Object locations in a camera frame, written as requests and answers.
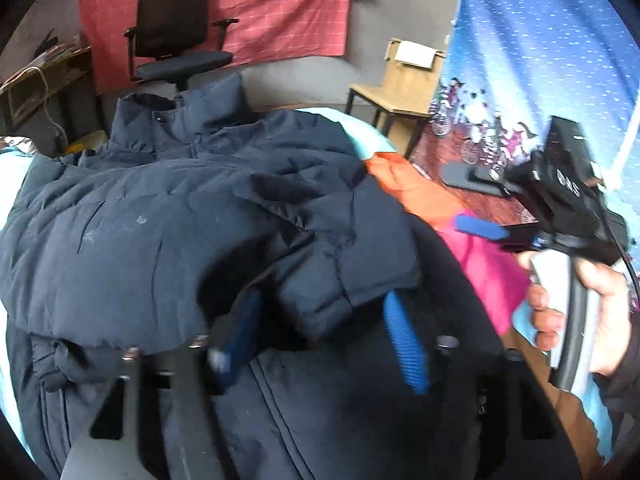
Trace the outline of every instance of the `wall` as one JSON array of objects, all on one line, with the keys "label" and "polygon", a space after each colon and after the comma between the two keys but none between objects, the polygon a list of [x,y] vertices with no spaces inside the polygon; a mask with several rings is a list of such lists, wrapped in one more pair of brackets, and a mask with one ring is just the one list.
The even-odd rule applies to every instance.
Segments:
[{"label": "wall", "polygon": [[[347,53],[343,58],[308,57],[241,68],[252,104],[344,102],[350,82],[376,84],[384,72],[383,55],[391,37],[445,47],[458,0],[355,0],[351,4]],[[30,60],[46,33],[69,40],[81,26],[77,0],[38,0],[0,57],[6,78]],[[193,84],[212,79],[194,78]],[[169,85],[148,90],[171,95]],[[114,98],[107,99],[108,108]]]}]

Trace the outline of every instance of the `black office chair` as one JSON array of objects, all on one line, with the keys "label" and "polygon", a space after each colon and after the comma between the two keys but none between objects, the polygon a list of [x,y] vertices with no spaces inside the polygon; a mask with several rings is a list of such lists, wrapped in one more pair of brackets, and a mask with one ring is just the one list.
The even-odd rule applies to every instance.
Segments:
[{"label": "black office chair", "polygon": [[[226,28],[239,20],[218,20],[218,50],[186,50],[207,39],[209,30],[207,0],[138,0],[138,22],[124,33],[129,41],[129,76],[132,81],[167,81],[178,92],[186,90],[189,78],[228,65],[233,54],[224,52]],[[156,61],[135,69],[134,57],[153,57]]]}]

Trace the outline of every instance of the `hand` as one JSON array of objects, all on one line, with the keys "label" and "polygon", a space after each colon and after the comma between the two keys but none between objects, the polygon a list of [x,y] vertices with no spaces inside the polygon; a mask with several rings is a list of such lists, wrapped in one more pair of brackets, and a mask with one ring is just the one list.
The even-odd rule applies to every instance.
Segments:
[{"label": "hand", "polygon": [[[530,258],[533,254],[518,255],[518,262],[523,269],[531,270]],[[587,260],[580,260],[577,268],[584,286],[602,296],[600,325],[594,341],[590,371],[610,376],[622,361],[631,339],[626,278],[604,264]],[[542,351],[549,351],[559,342],[557,330],[566,322],[564,315],[548,308],[548,293],[541,285],[532,284],[529,287],[527,301],[534,311],[531,322],[538,329],[536,345]]]}]

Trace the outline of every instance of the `pink fabric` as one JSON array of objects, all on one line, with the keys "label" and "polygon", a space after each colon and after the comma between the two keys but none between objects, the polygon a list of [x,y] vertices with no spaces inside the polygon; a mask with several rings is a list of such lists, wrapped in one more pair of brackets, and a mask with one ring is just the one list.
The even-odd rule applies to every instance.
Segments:
[{"label": "pink fabric", "polygon": [[503,335],[524,300],[530,284],[527,273],[513,254],[503,253],[489,240],[457,232],[453,225],[439,228],[438,233],[462,266],[496,332]]},{"label": "pink fabric", "polygon": [[[79,0],[84,33],[94,60],[100,94],[131,86],[127,41],[136,24],[138,0]],[[234,65],[301,56],[344,54],[350,0],[210,0],[210,19],[239,18],[231,25],[225,50]],[[216,45],[217,29],[199,49]],[[137,59],[137,63],[150,60]]]}]

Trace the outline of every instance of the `black sleeve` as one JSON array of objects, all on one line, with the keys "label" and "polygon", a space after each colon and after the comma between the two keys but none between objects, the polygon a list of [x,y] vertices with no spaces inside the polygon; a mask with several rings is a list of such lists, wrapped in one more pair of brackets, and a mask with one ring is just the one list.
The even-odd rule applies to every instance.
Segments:
[{"label": "black sleeve", "polygon": [[631,315],[631,341],[620,366],[610,378],[600,377],[602,401],[610,410],[640,416],[640,312]]}]

